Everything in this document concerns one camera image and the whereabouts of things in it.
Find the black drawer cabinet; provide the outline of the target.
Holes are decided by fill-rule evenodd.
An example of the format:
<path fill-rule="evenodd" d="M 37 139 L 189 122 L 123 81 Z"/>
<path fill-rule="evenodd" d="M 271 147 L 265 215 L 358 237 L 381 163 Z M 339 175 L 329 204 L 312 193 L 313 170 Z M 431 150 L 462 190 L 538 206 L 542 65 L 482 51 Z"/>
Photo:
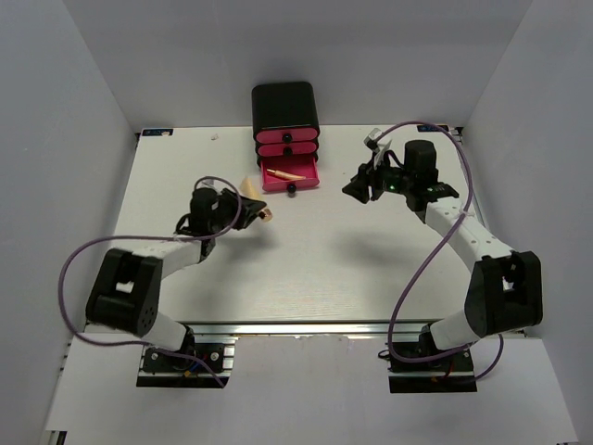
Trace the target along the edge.
<path fill-rule="evenodd" d="M 283 128 L 319 128 L 314 89 L 309 82 L 264 83 L 251 90 L 254 135 Z"/>

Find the gold concealer tube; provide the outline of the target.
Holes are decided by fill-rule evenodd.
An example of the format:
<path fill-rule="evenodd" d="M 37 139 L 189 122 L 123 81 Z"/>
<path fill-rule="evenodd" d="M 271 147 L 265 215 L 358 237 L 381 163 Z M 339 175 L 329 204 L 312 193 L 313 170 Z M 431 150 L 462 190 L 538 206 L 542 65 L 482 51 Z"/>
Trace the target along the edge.
<path fill-rule="evenodd" d="M 284 180 L 284 181 L 301 181 L 301 180 L 307 179 L 306 176 L 297 175 L 297 174 L 293 174 L 290 172 L 272 170 L 272 169 L 267 169 L 265 171 L 265 173 L 270 177 L 273 177 L 273 178 L 276 178 L 279 180 Z"/>

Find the pink drawer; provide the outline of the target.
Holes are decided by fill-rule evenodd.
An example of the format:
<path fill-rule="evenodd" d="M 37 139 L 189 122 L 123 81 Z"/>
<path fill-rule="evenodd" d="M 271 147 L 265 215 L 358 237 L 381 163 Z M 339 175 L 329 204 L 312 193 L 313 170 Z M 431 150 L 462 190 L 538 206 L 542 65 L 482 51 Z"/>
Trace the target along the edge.
<path fill-rule="evenodd" d="M 316 140 L 301 141 L 292 143 L 275 143 L 257 145 L 256 153 L 260 157 L 283 157 L 306 155 L 316 152 L 318 143 Z"/>
<path fill-rule="evenodd" d="M 259 163 L 261 186 L 266 193 L 315 188 L 320 184 L 317 160 L 313 154 L 262 158 Z"/>
<path fill-rule="evenodd" d="M 311 141 L 318 137 L 319 130 L 314 127 L 281 128 L 264 130 L 255 135 L 255 141 L 262 145 Z"/>

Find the beige foundation bottle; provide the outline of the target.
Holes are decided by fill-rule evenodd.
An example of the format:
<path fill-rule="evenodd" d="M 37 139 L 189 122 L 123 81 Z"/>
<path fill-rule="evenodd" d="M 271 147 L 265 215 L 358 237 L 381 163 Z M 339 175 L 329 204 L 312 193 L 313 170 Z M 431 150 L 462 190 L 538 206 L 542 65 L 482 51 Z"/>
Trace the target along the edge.
<path fill-rule="evenodd" d="M 254 186 L 251 179 L 247 176 L 243 179 L 242 183 L 240 184 L 239 190 L 244 197 L 258 201 L 263 200 L 262 195 Z M 259 211 L 259 218 L 265 223 L 269 222 L 273 218 L 273 214 L 268 206 L 265 206 L 262 210 Z"/>

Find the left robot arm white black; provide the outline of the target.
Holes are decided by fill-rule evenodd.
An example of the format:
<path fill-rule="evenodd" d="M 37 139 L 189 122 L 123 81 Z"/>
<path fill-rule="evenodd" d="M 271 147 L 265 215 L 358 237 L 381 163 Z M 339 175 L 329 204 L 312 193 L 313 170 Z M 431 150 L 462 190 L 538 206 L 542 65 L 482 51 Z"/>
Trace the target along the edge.
<path fill-rule="evenodd" d="M 193 332 L 159 311 L 161 282 L 203 262 L 221 232 L 246 229 L 266 208 L 264 201 L 228 188 L 197 188 L 189 212 L 176 225 L 176 238 L 133 251 L 107 251 L 87 301 L 86 320 L 162 349 L 174 369 L 187 369 L 196 358 Z"/>

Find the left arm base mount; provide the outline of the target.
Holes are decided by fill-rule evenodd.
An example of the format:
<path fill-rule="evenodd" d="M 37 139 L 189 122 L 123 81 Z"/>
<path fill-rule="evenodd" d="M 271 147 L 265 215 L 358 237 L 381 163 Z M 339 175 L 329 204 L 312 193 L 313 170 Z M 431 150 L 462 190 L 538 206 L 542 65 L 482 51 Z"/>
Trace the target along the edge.
<path fill-rule="evenodd" d="M 182 348 L 144 348 L 136 377 L 138 388 L 224 388 L 233 367 L 234 339 L 189 330 Z"/>

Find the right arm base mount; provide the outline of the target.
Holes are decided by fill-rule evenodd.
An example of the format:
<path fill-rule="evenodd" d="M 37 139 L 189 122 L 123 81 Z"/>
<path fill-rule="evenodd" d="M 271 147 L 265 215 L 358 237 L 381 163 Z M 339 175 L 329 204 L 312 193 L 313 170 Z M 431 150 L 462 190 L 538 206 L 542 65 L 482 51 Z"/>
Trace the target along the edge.
<path fill-rule="evenodd" d="M 393 349 L 402 357 L 418 359 L 436 354 L 421 344 L 416 329 L 393 334 Z M 432 362 L 408 363 L 393 357 L 385 343 L 377 357 L 387 363 L 391 394 L 474 393 L 477 391 L 472 355 L 468 350 Z"/>

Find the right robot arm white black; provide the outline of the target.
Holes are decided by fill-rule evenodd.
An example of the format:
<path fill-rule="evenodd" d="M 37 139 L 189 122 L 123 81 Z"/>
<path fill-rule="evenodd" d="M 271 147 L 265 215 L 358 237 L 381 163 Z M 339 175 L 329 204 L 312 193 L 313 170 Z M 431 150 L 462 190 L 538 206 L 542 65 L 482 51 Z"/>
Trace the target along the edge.
<path fill-rule="evenodd" d="M 459 193 L 439 181 L 432 142 L 412 140 L 404 159 L 396 160 L 388 143 L 365 142 L 372 159 L 359 166 L 344 194 L 361 203 L 384 193 L 402 195 L 408 208 L 442 235 L 471 274 L 462 308 L 425 326 L 419 347 L 408 362 L 437 370 L 453 350 L 484 337 L 535 326 L 543 320 L 541 261 L 532 251 L 520 252 L 492 235 L 467 209 Z"/>

